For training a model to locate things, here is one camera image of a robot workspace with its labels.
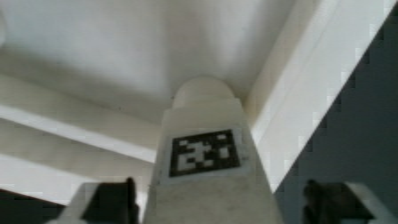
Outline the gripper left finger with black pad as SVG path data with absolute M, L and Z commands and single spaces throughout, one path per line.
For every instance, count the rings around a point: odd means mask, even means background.
M 139 224 L 137 187 L 125 182 L 84 183 L 59 217 L 47 224 Z

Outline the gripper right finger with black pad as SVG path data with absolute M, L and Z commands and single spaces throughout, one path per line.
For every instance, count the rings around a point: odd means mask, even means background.
M 363 183 L 309 179 L 304 198 L 302 224 L 398 224 L 398 216 Z

